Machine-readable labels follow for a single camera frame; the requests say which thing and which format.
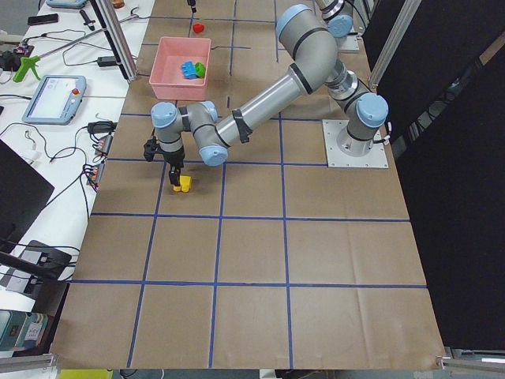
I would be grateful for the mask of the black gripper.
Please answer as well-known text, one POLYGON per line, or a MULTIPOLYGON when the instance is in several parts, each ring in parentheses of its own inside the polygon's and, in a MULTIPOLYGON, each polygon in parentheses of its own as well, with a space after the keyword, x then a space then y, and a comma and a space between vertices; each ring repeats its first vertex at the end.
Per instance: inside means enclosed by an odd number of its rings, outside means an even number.
POLYGON ((163 158, 170 165, 169 180, 172 186, 181 185, 181 169, 184 167, 185 150, 183 148, 173 152, 162 151, 163 158))

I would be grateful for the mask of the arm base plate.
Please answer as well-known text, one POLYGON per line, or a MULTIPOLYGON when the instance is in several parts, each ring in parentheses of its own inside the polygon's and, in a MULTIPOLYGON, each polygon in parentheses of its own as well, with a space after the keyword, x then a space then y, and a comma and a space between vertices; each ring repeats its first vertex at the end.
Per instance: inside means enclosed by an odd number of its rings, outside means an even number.
POLYGON ((348 35, 335 39, 339 52, 357 54, 360 50, 357 35, 348 35))
POLYGON ((358 141, 347 130, 347 120, 323 119, 323 135, 330 168, 388 169, 383 142, 358 141))

